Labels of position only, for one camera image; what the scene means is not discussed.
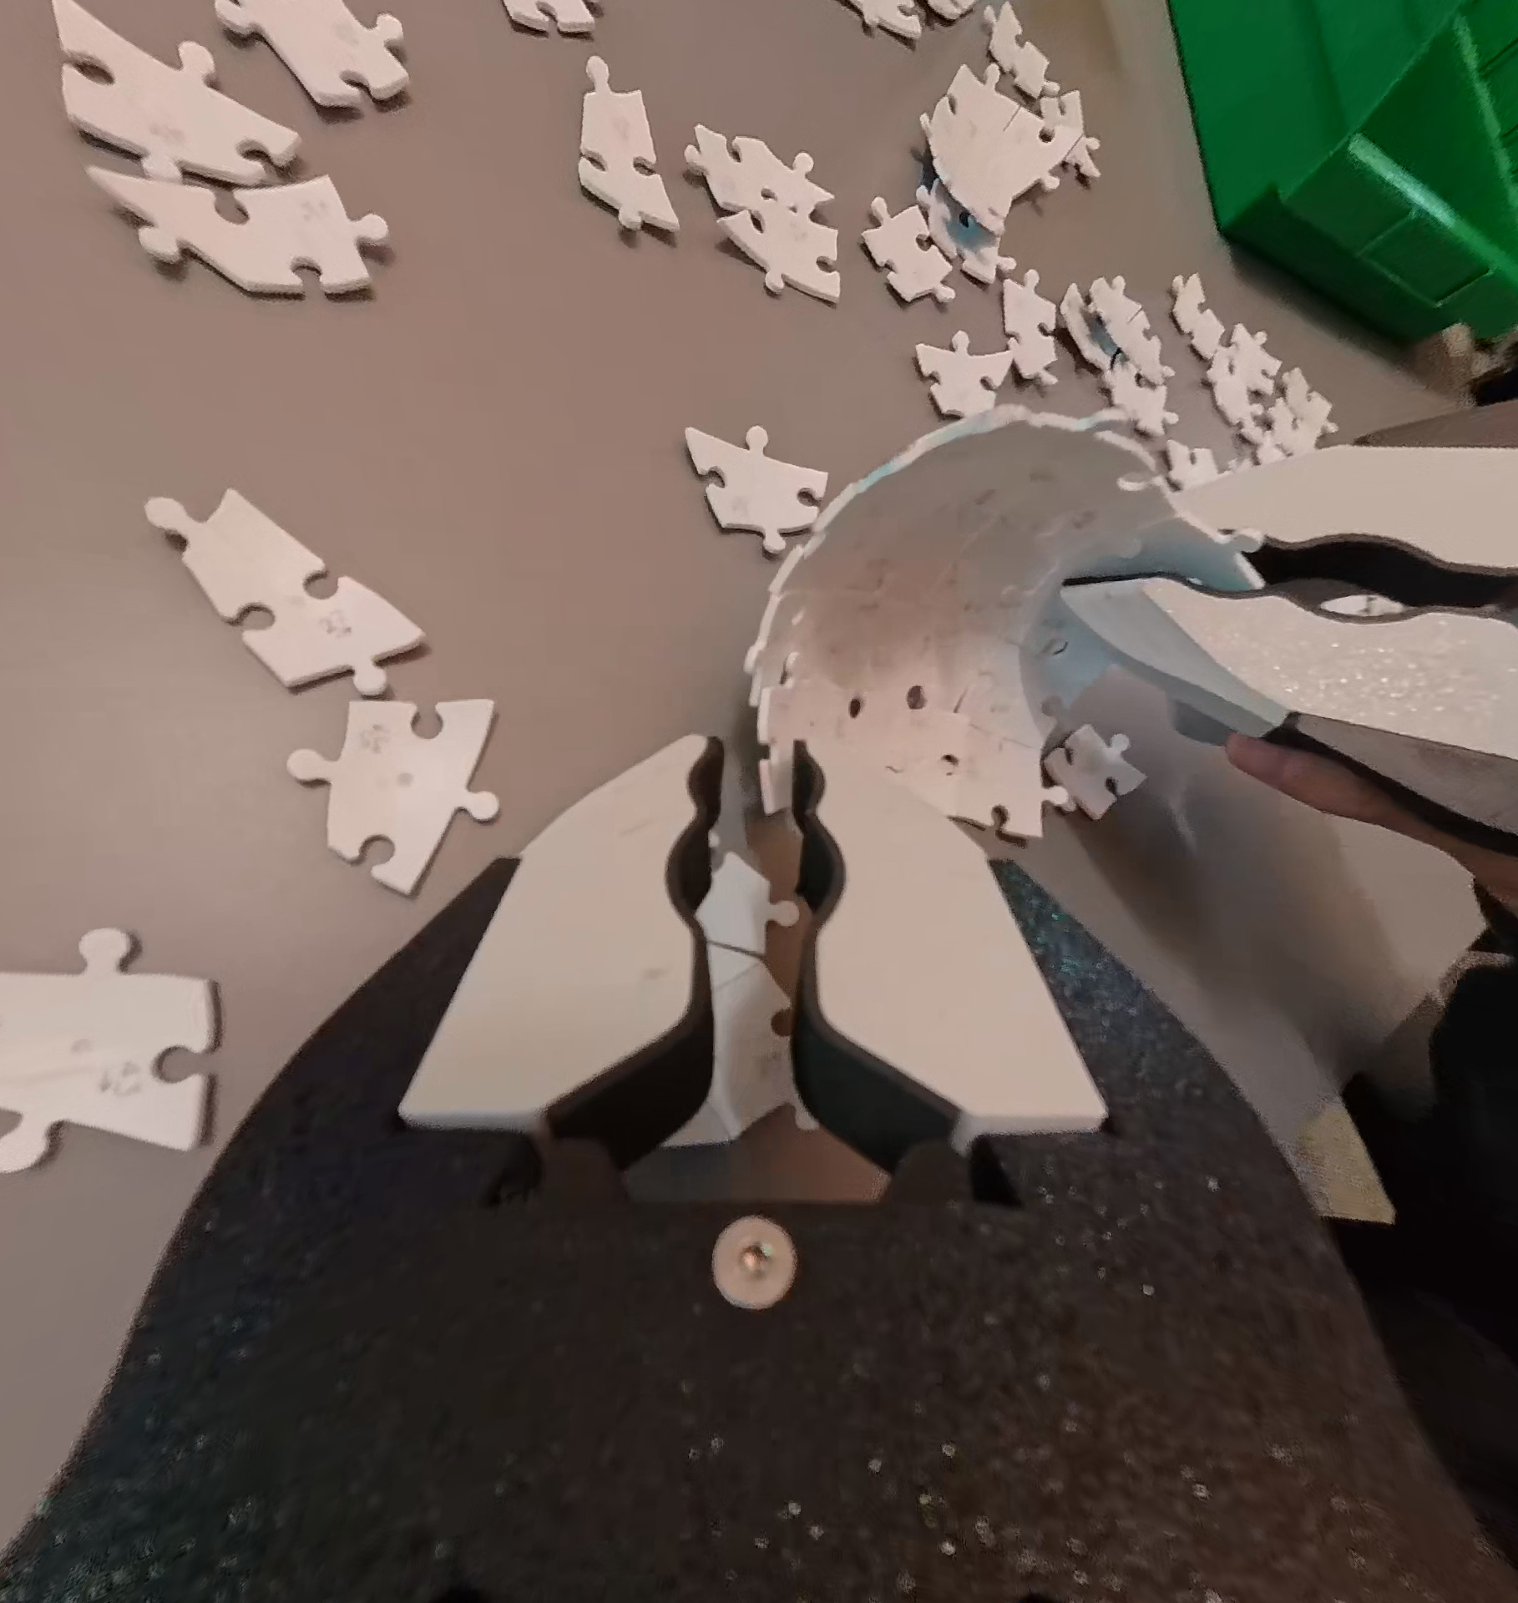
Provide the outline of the person's dark clothing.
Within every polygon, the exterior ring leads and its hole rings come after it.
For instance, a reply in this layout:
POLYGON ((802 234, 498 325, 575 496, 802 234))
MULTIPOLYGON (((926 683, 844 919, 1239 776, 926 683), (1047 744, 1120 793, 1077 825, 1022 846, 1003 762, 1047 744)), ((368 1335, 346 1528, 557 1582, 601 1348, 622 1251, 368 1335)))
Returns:
POLYGON ((1518 1571, 1518 912, 1484 930, 1426 1036, 1432 1105, 1344 1092, 1393 1206, 1332 1225, 1395 1377, 1486 1538, 1518 1571))

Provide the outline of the scattered white puzzle pieces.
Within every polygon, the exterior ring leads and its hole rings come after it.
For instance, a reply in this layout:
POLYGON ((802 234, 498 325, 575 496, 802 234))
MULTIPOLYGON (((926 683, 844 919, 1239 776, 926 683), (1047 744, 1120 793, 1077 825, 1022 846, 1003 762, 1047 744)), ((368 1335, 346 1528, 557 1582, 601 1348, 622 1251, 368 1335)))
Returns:
MULTIPOLYGON (((174 1202, 312 1026, 468 877, 683 734, 751 729, 776 561, 723 531, 683 428, 837 491, 937 416, 860 245, 912 199, 917 117, 984 22, 914 45, 844 3, 395 12, 409 85, 321 108, 209 3, 83 3, 300 134, 388 239, 368 285, 253 295, 151 258, 66 117, 52 3, 0 3, 0 972, 211 982, 209 1126, 61 1124, 0 1216, 174 1202)), ((0 1138, 17 1117, 0 1110, 0 1138)))

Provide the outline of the partly built puzzle ball shell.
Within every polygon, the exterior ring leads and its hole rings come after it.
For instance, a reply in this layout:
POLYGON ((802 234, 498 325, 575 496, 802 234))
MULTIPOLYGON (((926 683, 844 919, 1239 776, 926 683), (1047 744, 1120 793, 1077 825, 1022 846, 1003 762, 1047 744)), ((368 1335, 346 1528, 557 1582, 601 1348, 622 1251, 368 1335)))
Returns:
POLYGON ((1071 809, 1042 760, 1110 668, 1061 605, 1070 582, 1264 585, 1262 535, 1183 508, 1110 412, 1000 405, 914 440, 839 493, 790 550, 748 648, 764 811, 792 750, 844 746, 949 820, 1008 841, 1071 809))

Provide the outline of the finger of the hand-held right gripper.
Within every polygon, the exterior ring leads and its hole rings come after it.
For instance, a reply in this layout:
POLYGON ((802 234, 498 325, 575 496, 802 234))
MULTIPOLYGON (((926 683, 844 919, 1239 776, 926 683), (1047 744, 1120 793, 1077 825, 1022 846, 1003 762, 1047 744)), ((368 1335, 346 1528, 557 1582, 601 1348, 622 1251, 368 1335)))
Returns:
POLYGON ((1518 582, 1518 447, 1334 446, 1220 474, 1176 505, 1262 536, 1271 585, 1509 591, 1518 582))
POLYGON ((1169 577, 1059 598, 1122 668, 1234 732, 1304 718, 1518 764, 1518 626, 1496 615, 1351 617, 1169 577))

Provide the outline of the green plastic bin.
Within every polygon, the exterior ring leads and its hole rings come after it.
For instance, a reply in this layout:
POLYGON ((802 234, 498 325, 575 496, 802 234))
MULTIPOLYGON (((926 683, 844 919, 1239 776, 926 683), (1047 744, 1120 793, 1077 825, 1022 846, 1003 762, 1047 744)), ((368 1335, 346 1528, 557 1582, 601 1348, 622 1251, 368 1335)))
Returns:
POLYGON ((1218 232, 1416 342, 1518 325, 1518 2, 1169 2, 1218 232))

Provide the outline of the person's right hand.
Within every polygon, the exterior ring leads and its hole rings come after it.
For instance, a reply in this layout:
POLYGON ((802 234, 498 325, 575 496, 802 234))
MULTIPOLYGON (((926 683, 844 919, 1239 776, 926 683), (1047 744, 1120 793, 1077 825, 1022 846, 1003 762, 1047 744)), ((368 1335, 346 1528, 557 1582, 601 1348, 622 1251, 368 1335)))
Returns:
POLYGON ((1433 827, 1328 757, 1236 732, 1229 734, 1225 753, 1236 771, 1316 813, 1372 825, 1440 851, 1470 874, 1484 898, 1518 921, 1518 856, 1433 827))

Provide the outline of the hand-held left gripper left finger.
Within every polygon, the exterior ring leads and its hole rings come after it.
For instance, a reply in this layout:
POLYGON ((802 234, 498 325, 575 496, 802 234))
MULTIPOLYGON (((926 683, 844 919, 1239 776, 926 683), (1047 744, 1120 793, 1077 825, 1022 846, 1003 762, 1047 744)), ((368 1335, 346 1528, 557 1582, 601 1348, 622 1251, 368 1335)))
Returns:
POLYGON ((667 1140, 711 1082, 708 832, 723 746, 688 734, 522 851, 400 1105, 416 1129, 667 1140))

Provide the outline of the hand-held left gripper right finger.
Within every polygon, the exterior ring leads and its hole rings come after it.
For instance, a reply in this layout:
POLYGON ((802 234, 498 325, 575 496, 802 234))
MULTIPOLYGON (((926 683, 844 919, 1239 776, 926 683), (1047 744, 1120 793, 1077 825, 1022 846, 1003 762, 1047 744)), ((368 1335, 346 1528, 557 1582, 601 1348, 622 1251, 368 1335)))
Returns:
POLYGON ((792 751, 811 912, 792 1073, 837 1140, 1094 1133, 1106 1105, 982 848, 842 746, 792 751))

